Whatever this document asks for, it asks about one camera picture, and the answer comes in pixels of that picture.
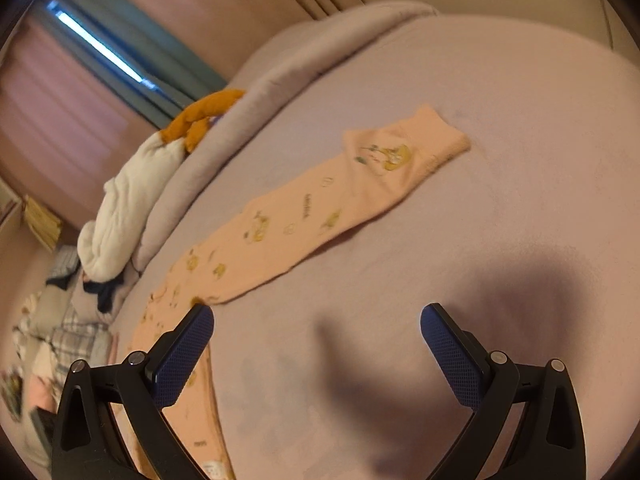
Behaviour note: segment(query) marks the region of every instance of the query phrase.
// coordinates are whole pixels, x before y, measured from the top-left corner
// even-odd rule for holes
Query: bed sheet
[[[631,63],[556,28],[407,23],[323,75],[228,163],[127,299],[121,338],[173,261],[246,202],[336,155],[345,129],[428,103],[469,135],[469,153],[388,214],[214,308],[236,477],[428,476],[469,415],[418,330],[421,307],[439,301],[489,350],[565,361],[588,478],[599,479],[640,418],[639,99]]]

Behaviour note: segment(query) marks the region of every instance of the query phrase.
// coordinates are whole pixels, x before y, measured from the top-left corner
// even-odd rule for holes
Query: white tag
[[[210,480],[226,480],[226,467],[222,462],[211,460],[202,464],[202,469]]]

